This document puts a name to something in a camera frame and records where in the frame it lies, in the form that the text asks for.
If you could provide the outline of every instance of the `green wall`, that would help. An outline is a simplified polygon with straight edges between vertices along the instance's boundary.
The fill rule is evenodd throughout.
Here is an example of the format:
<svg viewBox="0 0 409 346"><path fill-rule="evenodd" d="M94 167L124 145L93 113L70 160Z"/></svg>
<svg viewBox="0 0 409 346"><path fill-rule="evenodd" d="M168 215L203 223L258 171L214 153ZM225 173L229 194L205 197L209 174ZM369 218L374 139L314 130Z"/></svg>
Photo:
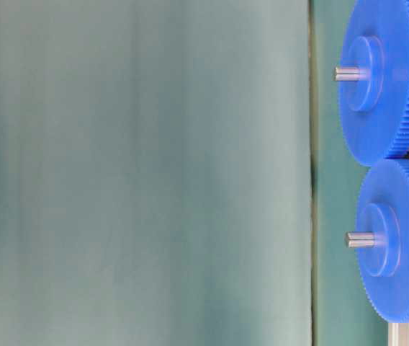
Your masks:
<svg viewBox="0 0 409 346"><path fill-rule="evenodd" d="M354 229L356 201L366 173L343 140L333 81L353 5L353 0L310 0L317 346L387 344L387 324L368 302L354 251L343 243L343 235Z"/></svg>
<svg viewBox="0 0 409 346"><path fill-rule="evenodd" d="M310 345L307 4L0 0L0 345Z"/></svg>

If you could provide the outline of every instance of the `blue gear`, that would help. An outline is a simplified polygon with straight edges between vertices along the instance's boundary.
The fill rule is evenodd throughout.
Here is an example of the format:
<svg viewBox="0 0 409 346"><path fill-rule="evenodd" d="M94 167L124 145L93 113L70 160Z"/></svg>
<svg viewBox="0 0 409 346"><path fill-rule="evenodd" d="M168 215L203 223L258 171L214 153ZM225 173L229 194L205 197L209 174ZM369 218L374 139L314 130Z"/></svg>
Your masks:
<svg viewBox="0 0 409 346"><path fill-rule="evenodd" d="M409 160L381 160L364 178L356 231L374 246L356 250L361 279L377 313L409 322Z"/></svg>
<svg viewBox="0 0 409 346"><path fill-rule="evenodd" d="M341 66L367 75L338 85L343 134L354 158L371 166L404 157L409 149L409 0L358 0Z"/></svg>

